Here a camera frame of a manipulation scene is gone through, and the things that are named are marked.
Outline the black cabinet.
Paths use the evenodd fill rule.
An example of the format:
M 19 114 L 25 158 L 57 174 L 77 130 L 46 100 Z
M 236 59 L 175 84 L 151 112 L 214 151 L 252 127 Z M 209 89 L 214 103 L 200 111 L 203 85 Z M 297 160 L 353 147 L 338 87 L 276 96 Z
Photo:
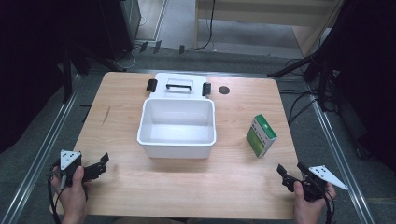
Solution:
M 104 18 L 110 59 L 131 52 L 141 22 L 138 0 L 99 0 Z

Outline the person's right hand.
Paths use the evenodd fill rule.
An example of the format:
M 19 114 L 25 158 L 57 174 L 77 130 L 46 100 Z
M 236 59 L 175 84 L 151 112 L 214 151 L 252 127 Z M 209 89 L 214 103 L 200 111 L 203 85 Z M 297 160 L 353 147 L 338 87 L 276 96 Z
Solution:
M 320 216 L 322 209 L 326 205 L 324 199 L 319 199 L 314 202 L 308 202 L 304 198 L 304 189 L 300 182 L 295 182 L 294 186 L 294 205 L 293 213 L 294 219 L 304 219 L 304 218 L 317 218 Z

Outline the white plastic storage box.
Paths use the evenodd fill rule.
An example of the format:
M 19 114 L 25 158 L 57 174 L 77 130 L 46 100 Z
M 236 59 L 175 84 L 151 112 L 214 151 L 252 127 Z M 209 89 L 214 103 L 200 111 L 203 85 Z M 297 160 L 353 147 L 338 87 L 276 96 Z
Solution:
M 148 81 L 136 140 L 151 158 L 206 159 L 217 141 L 211 83 L 159 73 Z

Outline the metal floor rail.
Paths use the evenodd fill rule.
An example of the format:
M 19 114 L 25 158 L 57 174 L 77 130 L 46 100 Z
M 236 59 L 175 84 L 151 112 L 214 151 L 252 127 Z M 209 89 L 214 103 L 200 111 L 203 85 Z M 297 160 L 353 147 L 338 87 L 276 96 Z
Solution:
M 4 213 L 4 216 L 0 218 L 0 224 L 15 224 L 19 219 L 21 211 L 26 205 L 39 178 L 39 175 L 44 169 L 45 162 L 52 151 L 52 148 L 62 127 L 64 126 L 71 108 L 73 107 L 81 86 L 81 82 L 81 75 L 74 75 L 72 86 L 76 90 L 71 94 L 70 98 L 65 103 L 62 103 L 62 106 L 57 111 L 57 115 L 54 118 L 54 121 L 51 123 L 49 131 L 40 145 L 40 148 L 35 153 L 34 159 L 31 163 L 26 165 L 28 170 L 26 171 L 21 183 L 16 187 L 15 194 L 9 206 L 7 207 L 7 211 Z
M 321 111 L 318 103 L 313 103 L 316 116 L 320 123 L 320 126 L 326 136 L 329 147 L 332 151 L 332 155 L 337 164 L 338 170 L 343 177 L 343 180 L 348 186 L 348 195 L 352 201 L 352 204 L 357 212 L 358 218 L 361 224 L 375 224 L 374 217 L 369 209 L 365 197 L 361 192 L 361 188 L 356 180 L 355 176 L 349 167 L 347 158 L 343 152 L 343 149 L 336 137 L 336 134 L 332 128 L 328 116 L 325 112 Z

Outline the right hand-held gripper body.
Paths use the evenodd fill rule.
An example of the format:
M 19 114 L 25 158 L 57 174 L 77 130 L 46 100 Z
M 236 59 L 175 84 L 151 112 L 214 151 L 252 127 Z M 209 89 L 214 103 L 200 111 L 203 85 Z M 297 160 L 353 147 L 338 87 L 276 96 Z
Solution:
M 324 197 L 328 183 L 344 190 L 348 186 L 335 176 L 325 165 L 308 167 L 312 175 L 305 175 L 302 181 L 304 198 L 313 202 Z

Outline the person's left hand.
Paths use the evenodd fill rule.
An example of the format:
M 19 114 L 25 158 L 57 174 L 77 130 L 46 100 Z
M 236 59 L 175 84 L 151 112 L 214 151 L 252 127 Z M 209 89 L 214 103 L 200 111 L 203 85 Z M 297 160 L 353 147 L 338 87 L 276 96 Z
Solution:
M 84 168 L 82 166 L 79 166 L 73 176 L 73 186 L 71 188 L 66 187 L 63 193 L 61 193 L 61 189 L 59 188 L 59 180 L 56 178 L 51 180 L 51 185 L 60 195 L 60 201 L 63 206 L 65 215 L 87 215 L 87 201 L 85 191 L 82 185 L 83 176 Z

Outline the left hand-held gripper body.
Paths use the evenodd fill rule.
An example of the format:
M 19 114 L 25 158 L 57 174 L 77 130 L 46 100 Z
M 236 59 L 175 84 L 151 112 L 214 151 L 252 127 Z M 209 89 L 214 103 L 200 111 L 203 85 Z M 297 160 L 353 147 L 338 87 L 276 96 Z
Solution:
M 82 155 L 78 151 L 62 150 L 60 158 L 50 168 L 50 180 L 54 178 L 60 182 L 60 189 L 73 186 L 73 176 L 81 165 Z

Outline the black metal stand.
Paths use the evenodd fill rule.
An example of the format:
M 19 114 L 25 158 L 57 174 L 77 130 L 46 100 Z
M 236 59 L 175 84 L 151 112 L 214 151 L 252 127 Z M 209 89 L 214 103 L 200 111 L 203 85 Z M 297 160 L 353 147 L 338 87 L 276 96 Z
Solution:
M 72 96 L 73 84 L 71 74 L 71 64 L 73 64 L 80 73 L 87 74 L 90 70 L 85 56 L 88 56 L 98 63 L 107 67 L 110 71 L 124 72 L 126 68 L 105 59 L 94 51 L 77 44 L 64 44 L 63 50 L 63 80 L 64 80 L 64 98 L 65 104 Z

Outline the green and white carton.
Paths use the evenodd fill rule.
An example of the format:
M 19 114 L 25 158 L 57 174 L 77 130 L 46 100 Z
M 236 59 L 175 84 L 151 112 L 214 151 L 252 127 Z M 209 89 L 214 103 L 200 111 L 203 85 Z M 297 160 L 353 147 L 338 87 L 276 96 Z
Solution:
M 247 141 L 256 157 L 261 158 L 264 156 L 276 139 L 275 131 L 263 114 L 255 116 L 247 132 Z

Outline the black tripod stand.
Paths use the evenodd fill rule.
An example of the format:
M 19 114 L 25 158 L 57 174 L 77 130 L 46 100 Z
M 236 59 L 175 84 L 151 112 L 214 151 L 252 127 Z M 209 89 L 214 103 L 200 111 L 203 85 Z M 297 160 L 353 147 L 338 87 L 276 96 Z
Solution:
M 331 47 L 328 44 L 322 44 L 314 53 L 304 57 L 303 59 L 287 66 L 286 68 L 268 74 L 268 77 L 283 77 L 284 75 L 291 73 L 297 68 L 301 68 L 307 64 L 307 68 L 304 71 L 303 78 L 305 82 L 312 82 L 316 76 L 319 76 L 318 86 L 318 105 L 322 111 L 327 111 L 325 104 L 326 86 L 329 75 L 331 74 L 331 67 L 328 61 L 328 53 L 331 51 Z

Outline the light wooden furniture frame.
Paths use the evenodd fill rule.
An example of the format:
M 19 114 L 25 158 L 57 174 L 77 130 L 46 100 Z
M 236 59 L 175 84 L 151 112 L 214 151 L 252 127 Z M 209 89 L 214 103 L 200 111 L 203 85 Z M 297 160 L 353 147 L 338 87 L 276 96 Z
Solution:
M 307 56 L 346 0 L 215 0 L 214 20 L 245 21 L 292 27 Z

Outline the dark curtain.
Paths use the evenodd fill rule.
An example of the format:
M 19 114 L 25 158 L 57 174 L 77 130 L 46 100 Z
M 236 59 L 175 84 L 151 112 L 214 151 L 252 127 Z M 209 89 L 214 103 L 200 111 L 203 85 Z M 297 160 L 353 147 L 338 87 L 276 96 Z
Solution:
M 341 116 L 361 156 L 396 173 L 396 0 L 345 0 L 332 31 Z
M 0 154 L 64 85 L 64 44 L 88 0 L 0 0 Z

